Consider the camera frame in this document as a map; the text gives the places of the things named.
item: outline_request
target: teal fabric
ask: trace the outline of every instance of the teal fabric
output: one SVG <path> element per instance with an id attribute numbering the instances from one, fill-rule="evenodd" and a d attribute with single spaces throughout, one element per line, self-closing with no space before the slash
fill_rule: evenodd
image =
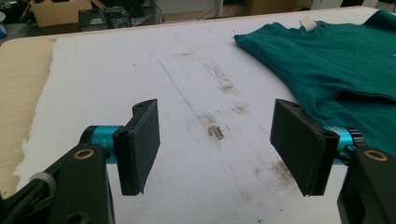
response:
<path id="1" fill-rule="evenodd" d="M 396 16 L 379 10 L 362 25 L 317 25 L 307 32 L 266 24 L 234 39 L 314 120 L 354 127 L 368 146 L 396 156 Z"/>

